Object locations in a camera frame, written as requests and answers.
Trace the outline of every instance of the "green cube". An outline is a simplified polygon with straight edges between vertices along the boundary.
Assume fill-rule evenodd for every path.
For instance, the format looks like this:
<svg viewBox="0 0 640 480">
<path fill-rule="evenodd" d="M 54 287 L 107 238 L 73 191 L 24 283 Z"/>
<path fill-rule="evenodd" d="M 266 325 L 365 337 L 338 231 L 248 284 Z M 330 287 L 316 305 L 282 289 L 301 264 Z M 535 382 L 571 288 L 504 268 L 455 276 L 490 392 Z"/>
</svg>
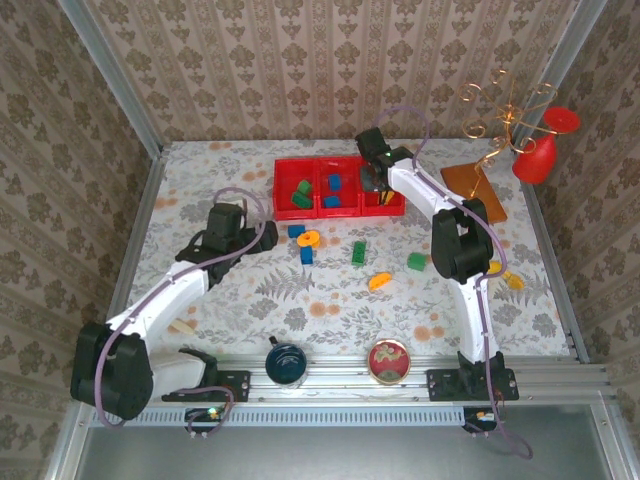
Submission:
<svg viewBox="0 0 640 480">
<path fill-rule="evenodd" d="M 409 255 L 407 265 L 409 268 L 422 272 L 424 267 L 427 266 L 427 256 L 421 253 L 412 253 Z"/>
<path fill-rule="evenodd" d="M 293 195 L 291 196 L 291 203 L 293 203 L 298 208 L 304 208 L 306 210 L 313 206 L 313 200 L 311 200 L 309 197 L 304 196 L 300 192 L 293 192 Z"/>
<path fill-rule="evenodd" d="M 367 249 L 366 242 L 355 242 L 353 244 L 353 255 L 351 256 L 351 265 L 356 267 L 364 266 L 364 252 Z"/>
<path fill-rule="evenodd" d="M 309 195 L 311 193 L 311 184 L 306 180 L 302 180 L 298 184 L 298 191 L 303 195 Z"/>
</svg>

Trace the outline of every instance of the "orange wooden base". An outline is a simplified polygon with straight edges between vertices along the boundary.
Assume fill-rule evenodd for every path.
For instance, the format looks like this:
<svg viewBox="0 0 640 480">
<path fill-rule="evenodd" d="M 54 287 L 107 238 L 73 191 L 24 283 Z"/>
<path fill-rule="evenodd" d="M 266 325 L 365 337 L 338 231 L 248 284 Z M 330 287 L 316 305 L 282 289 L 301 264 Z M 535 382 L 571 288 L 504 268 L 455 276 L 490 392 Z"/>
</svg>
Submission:
<svg viewBox="0 0 640 480">
<path fill-rule="evenodd" d="M 474 169 L 475 163 L 468 163 L 466 165 L 457 165 L 455 167 L 447 167 L 440 170 L 445 185 L 454 193 L 470 199 L 473 187 L 475 187 L 478 181 L 478 175 Z M 480 170 L 480 185 L 476 190 L 477 198 L 483 201 L 487 208 L 487 216 L 489 223 L 500 223 L 507 220 L 507 213 L 502 208 L 502 204 L 496 192 L 493 191 L 493 187 L 489 183 L 484 171 Z"/>
</svg>

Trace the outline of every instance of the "red tray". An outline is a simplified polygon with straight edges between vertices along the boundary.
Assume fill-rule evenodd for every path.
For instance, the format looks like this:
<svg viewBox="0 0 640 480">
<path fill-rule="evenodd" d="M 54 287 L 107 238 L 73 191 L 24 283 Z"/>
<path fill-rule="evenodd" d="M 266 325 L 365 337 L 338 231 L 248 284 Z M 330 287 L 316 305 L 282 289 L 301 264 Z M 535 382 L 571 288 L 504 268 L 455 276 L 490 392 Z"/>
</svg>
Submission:
<svg viewBox="0 0 640 480">
<path fill-rule="evenodd" d="M 275 162 L 273 208 L 276 220 L 304 220 L 335 217 L 404 215 L 405 198 L 396 193 L 389 205 L 378 205 L 378 193 L 364 192 L 360 185 L 360 156 L 283 158 Z M 342 183 L 338 192 L 329 189 L 329 175 L 338 174 Z M 311 183 L 313 207 L 302 209 L 291 202 L 291 195 L 302 180 Z M 325 208 L 322 199 L 337 196 L 340 207 Z"/>
</svg>

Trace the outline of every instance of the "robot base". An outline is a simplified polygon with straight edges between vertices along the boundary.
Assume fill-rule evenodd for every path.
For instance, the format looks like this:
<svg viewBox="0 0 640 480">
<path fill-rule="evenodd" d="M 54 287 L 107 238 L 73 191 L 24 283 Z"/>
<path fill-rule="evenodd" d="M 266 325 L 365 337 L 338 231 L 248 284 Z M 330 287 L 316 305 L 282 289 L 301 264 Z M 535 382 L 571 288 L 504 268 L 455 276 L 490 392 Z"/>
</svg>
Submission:
<svg viewBox="0 0 640 480">
<path fill-rule="evenodd" d="M 489 401 L 485 362 L 470 363 L 458 352 L 460 368 L 427 370 L 429 400 L 432 402 Z M 501 352 L 491 359 L 491 383 L 496 400 L 518 400 L 513 370 L 504 367 Z"/>
<path fill-rule="evenodd" d="M 200 384 L 195 388 L 203 387 L 227 387 L 233 392 L 234 402 L 243 403 L 249 400 L 249 390 L 251 389 L 251 372 L 246 370 L 218 370 L 218 360 L 211 355 L 191 350 L 180 349 L 181 353 L 187 353 L 199 358 L 205 364 L 205 371 Z M 206 393 L 170 393 L 162 396 L 163 402 L 177 403 L 224 403 L 227 395 L 224 392 Z"/>
</svg>

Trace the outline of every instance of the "metal floor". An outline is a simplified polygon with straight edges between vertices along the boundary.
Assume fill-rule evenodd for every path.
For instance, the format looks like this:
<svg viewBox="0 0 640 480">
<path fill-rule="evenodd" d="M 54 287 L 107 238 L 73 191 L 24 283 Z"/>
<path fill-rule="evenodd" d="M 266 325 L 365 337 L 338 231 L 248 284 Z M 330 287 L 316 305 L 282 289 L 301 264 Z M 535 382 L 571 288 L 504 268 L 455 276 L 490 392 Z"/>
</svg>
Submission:
<svg viewBox="0 0 640 480">
<path fill-rule="evenodd" d="M 78 480 L 610 479 L 588 407 L 508 407 L 534 449 L 460 427 L 228 427 L 207 440 L 181 428 L 91 429 Z"/>
</svg>

